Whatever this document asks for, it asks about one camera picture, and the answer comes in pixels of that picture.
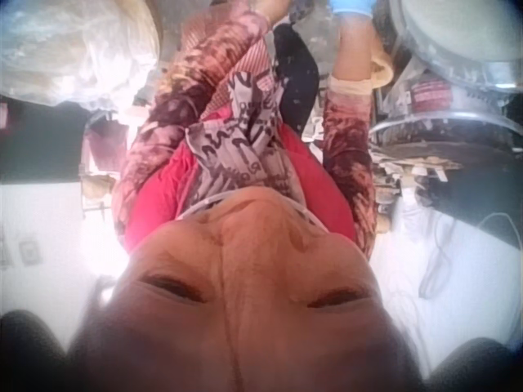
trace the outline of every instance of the hand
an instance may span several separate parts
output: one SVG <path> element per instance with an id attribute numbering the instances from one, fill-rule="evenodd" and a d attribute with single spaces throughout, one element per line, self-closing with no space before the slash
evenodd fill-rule
<path id="1" fill-rule="evenodd" d="M 356 13 L 373 17 L 376 0 L 329 0 L 334 14 Z"/>
<path id="2" fill-rule="evenodd" d="M 256 0 L 253 10 L 265 16 L 272 27 L 288 14 L 291 1 L 292 0 Z"/>

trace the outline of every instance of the blue glove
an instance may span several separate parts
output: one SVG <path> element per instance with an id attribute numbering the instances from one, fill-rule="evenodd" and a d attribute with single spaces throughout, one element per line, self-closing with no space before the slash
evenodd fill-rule
<path id="1" fill-rule="evenodd" d="M 373 17 L 373 6 L 376 0 L 330 0 L 334 14 L 354 12 Z"/>

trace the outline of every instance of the plastic bag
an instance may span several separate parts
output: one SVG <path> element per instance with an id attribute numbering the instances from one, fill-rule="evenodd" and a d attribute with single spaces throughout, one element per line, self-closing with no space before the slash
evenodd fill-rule
<path id="1" fill-rule="evenodd" d="M 4 96 L 125 108 L 158 57 L 158 31 L 143 0 L 11 0 L 0 8 Z"/>

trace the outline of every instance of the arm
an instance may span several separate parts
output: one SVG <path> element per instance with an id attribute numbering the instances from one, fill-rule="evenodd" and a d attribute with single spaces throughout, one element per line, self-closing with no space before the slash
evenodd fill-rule
<path id="1" fill-rule="evenodd" d="M 243 11 L 176 62 L 159 88 L 113 192 L 115 229 L 121 236 L 143 184 L 163 167 L 199 120 L 218 84 L 269 29 L 261 13 Z"/>
<path id="2" fill-rule="evenodd" d="M 376 235 L 369 154 L 372 21 L 342 14 L 340 47 L 324 108 L 324 168 L 353 211 L 356 243 L 367 257 Z"/>

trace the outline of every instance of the patterned long sleeve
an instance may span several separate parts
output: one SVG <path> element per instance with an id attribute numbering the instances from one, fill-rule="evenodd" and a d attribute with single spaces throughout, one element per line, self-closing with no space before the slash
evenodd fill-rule
<path id="1" fill-rule="evenodd" d="M 327 91 L 324 168 L 351 205 L 356 244 L 369 258 L 376 237 L 375 189 L 369 154 L 371 98 Z"/>
<path id="2" fill-rule="evenodd" d="M 141 186 L 168 162 L 185 138 L 185 129 L 198 122 L 218 85 L 268 29 L 266 18 L 243 11 L 172 65 L 114 188 L 112 209 L 120 238 Z"/>

